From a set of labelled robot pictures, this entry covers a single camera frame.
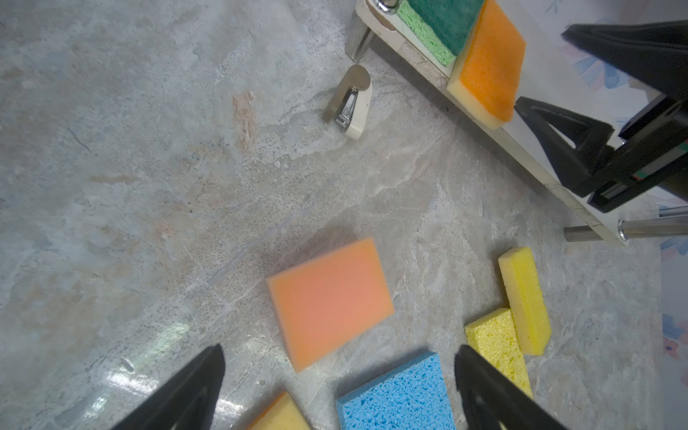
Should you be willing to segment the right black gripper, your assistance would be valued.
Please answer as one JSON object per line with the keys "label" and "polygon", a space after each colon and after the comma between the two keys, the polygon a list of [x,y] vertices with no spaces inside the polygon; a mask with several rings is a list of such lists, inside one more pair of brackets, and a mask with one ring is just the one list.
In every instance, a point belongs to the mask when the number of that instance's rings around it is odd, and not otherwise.
{"label": "right black gripper", "polygon": [[536,136],[560,183],[602,212],[634,199],[687,166],[687,21],[572,24],[564,40],[665,95],[633,116],[607,143],[608,123],[519,97],[514,109]]}

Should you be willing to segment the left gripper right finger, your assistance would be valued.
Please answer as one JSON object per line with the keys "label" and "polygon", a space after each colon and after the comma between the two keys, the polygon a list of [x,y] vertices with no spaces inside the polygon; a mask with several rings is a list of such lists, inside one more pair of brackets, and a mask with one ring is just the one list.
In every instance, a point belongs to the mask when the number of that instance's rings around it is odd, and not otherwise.
{"label": "left gripper right finger", "polygon": [[471,346],[460,346],[454,372],[468,428],[565,430]]}

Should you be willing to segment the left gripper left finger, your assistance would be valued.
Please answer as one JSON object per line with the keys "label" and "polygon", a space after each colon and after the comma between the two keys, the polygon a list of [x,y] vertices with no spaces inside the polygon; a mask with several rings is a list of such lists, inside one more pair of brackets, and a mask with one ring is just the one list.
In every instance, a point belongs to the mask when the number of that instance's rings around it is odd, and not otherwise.
{"label": "left gripper left finger", "polygon": [[225,370],[222,347],[207,347],[115,428],[209,429]]}

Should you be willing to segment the green scrub sponge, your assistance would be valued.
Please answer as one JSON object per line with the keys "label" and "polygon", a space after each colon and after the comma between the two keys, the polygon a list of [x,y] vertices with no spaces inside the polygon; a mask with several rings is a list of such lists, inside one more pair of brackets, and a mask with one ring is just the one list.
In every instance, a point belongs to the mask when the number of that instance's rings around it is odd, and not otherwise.
{"label": "green scrub sponge", "polygon": [[397,14],[442,66],[451,66],[483,5],[482,0],[410,0],[401,2]]}

